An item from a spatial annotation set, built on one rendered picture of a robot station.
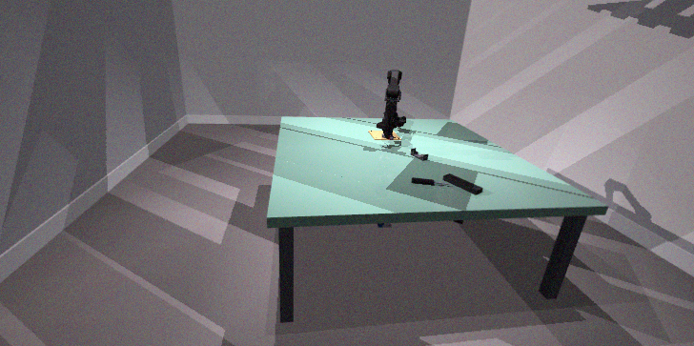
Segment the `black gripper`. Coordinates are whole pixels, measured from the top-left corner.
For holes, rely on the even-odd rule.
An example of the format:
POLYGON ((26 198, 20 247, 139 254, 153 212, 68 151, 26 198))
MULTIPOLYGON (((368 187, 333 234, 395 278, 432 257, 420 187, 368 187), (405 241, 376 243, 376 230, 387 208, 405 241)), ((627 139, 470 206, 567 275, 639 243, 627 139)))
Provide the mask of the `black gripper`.
POLYGON ((384 112, 383 114, 385 114, 383 122, 377 123, 377 128, 382 129, 383 133, 385 135, 385 138, 388 139, 388 136, 392 134, 393 129, 396 127, 396 125, 393 124, 393 122, 392 122, 392 124, 390 124, 390 120, 391 120, 392 116, 397 115, 397 112, 393 115, 390 115, 386 112, 384 112))

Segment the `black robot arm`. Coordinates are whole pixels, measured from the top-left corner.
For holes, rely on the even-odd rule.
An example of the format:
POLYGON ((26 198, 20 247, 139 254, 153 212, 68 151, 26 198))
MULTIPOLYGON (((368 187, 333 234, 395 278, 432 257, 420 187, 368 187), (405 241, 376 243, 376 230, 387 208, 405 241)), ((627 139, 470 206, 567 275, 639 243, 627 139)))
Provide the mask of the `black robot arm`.
MULTIPOLYGON (((386 113, 393 115, 397 111, 397 102, 399 102, 401 98, 401 91, 399 89, 399 81, 401 80, 402 72, 399 70, 390 70, 388 71, 387 74, 387 79, 388 79, 388 88, 386 89, 385 92, 385 100, 386 101, 386 108, 385 111, 386 113), (387 95, 387 96, 386 96, 387 95), (386 97, 388 97, 386 99, 386 97)), ((404 123, 406 123, 406 117, 402 116, 401 118, 398 117, 398 114, 396 116, 392 116, 390 120, 390 124, 395 124, 397 127, 403 127, 404 123)))

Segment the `black-handled screwdriver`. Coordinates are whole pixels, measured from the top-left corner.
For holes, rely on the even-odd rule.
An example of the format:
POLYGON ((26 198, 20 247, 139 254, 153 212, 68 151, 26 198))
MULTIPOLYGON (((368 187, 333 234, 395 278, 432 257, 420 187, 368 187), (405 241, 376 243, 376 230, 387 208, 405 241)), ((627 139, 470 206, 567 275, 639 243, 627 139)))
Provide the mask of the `black-handled screwdriver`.
POLYGON ((414 177, 412 177, 412 183, 428 184, 428 185, 434 185, 434 183, 437 183, 437 184, 448 185, 448 183, 434 182, 434 180, 432 180, 432 179, 423 179, 423 178, 414 178, 414 177))

